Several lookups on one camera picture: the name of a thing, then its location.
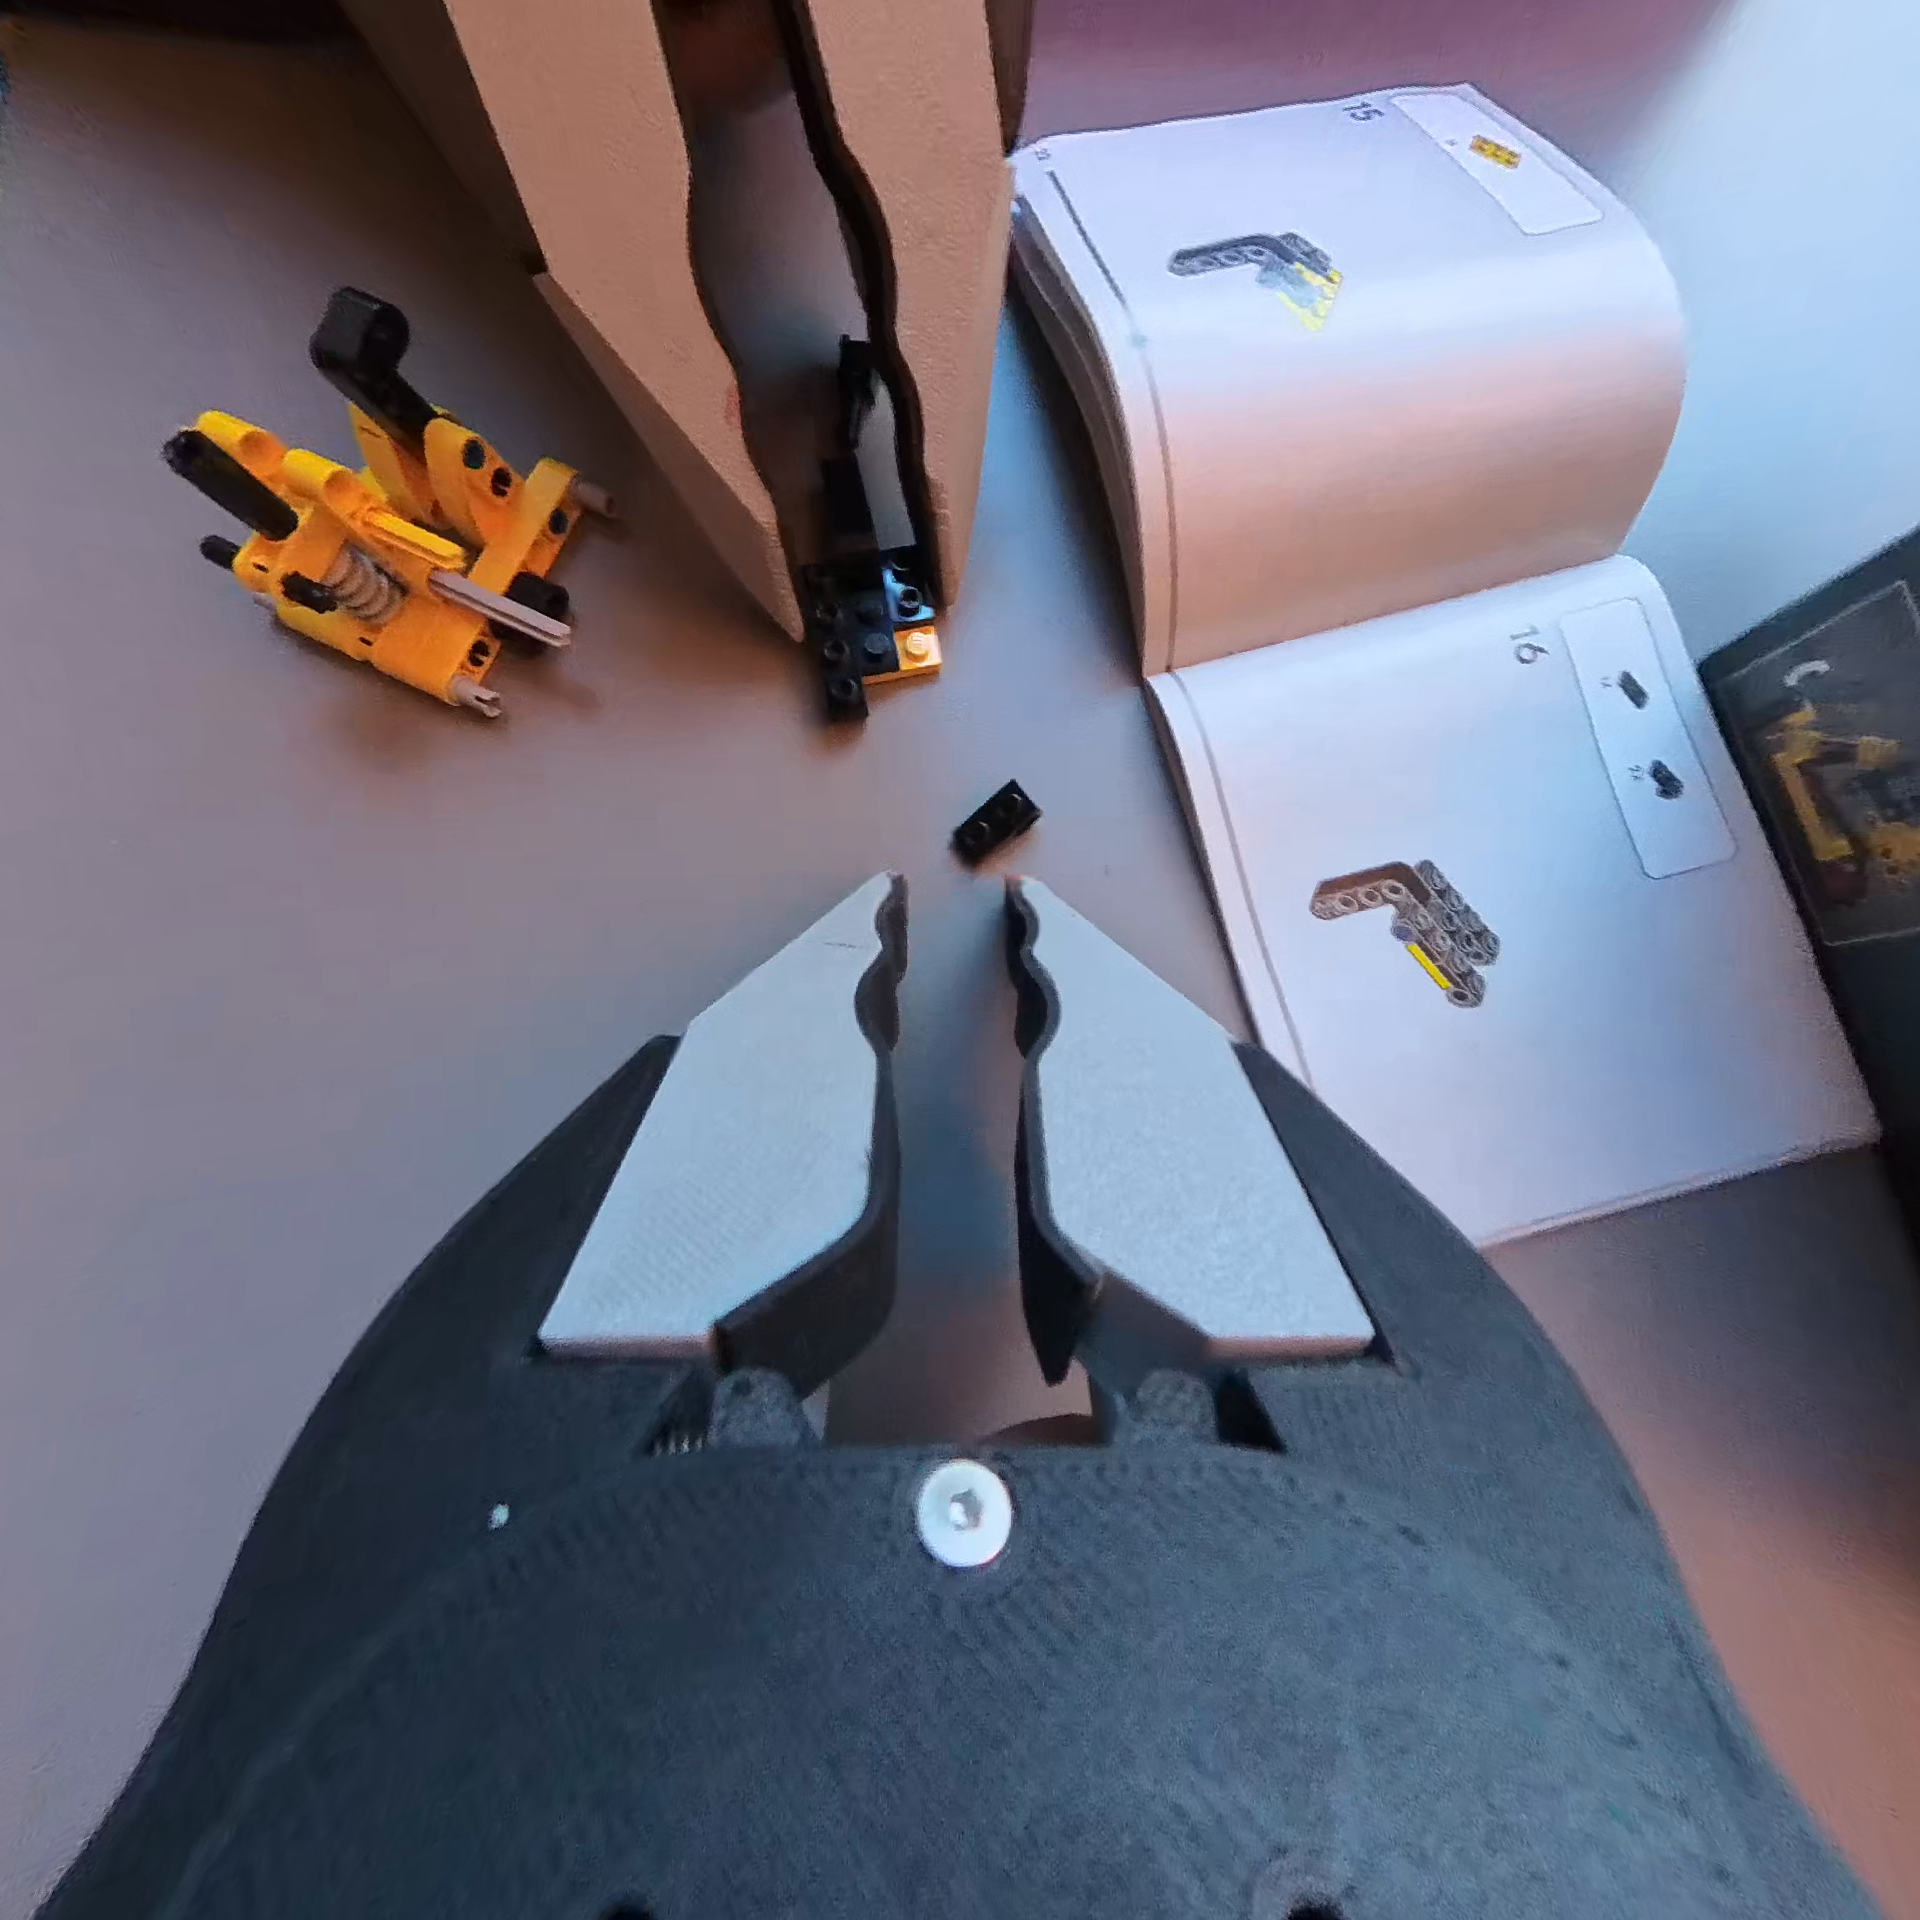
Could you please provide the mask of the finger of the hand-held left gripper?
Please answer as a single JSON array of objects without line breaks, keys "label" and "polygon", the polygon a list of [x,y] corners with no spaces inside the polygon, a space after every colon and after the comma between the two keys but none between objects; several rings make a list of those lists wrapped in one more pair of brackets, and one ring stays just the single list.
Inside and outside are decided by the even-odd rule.
[{"label": "finger of the hand-held left gripper", "polygon": [[811,5],[346,3],[756,611],[802,641],[845,260]]},{"label": "finger of the hand-held left gripper", "polygon": [[941,611],[969,562],[1034,15],[1030,3],[775,5]]}]

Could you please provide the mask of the yellow black lego assembly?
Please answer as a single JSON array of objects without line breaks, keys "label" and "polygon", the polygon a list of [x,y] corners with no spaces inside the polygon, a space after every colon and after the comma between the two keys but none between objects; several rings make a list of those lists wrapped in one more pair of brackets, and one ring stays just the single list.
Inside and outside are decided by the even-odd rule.
[{"label": "yellow black lego assembly", "polygon": [[221,411],[159,458],[247,531],[199,551],[289,633],[491,722],[502,653],[569,650],[556,565],[588,520],[617,509],[563,463],[514,468],[420,395],[402,371],[410,344],[405,314],[355,287],[329,296],[309,338],[347,408],[355,468]]}]

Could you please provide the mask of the white lego instruction booklet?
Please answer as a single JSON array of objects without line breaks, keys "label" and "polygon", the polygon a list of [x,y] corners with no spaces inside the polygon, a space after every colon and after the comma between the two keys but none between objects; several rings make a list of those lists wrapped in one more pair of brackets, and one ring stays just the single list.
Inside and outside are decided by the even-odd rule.
[{"label": "white lego instruction booklet", "polygon": [[1481,1247],[1871,1145],[1625,556],[1690,371],[1635,212],[1463,85],[1013,180],[1258,1042]]}]

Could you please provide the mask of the small black lego plate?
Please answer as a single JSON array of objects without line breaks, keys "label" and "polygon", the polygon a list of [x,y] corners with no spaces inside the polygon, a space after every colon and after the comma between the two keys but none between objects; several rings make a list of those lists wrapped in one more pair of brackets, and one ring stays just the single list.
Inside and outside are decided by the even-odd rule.
[{"label": "small black lego plate", "polygon": [[1029,834],[1041,818],[1043,810],[1030,794],[1009,780],[951,831],[951,852],[974,869]]}]

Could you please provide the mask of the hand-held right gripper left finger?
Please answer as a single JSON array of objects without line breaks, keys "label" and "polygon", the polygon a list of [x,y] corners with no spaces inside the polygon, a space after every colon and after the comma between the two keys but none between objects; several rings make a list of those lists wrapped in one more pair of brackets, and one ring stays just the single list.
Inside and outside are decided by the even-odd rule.
[{"label": "hand-held right gripper left finger", "polygon": [[777,1373],[807,1401],[897,1299],[906,877],[878,873],[670,1052],[538,1331],[559,1361]]}]

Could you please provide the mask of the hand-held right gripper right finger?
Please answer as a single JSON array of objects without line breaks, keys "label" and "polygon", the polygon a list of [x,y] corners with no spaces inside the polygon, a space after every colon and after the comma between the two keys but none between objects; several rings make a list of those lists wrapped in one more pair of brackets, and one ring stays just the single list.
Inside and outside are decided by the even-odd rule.
[{"label": "hand-held right gripper right finger", "polygon": [[1219,1400],[1381,1362],[1381,1332],[1230,1032],[1034,877],[1003,892],[1022,1057],[1025,1325],[1121,1426],[1154,1377]]}]

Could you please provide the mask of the black lego box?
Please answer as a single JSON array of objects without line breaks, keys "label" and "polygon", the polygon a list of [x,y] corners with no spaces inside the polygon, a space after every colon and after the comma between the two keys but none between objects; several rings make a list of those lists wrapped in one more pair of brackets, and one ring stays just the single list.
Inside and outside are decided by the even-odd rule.
[{"label": "black lego box", "polygon": [[1917,532],[1698,668],[1917,1212]]}]

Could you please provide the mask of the black lego assembly orange plate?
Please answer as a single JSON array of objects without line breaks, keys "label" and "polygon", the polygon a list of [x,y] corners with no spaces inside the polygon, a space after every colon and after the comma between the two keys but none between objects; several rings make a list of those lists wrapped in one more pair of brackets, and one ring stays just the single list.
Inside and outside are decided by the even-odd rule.
[{"label": "black lego assembly orange plate", "polygon": [[916,546],[881,545],[860,463],[878,392],[873,348],[842,336],[831,432],[818,463],[822,556],[798,573],[804,639],[831,724],[863,722],[870,688],[932,681],[943,668],[929,569]]}]

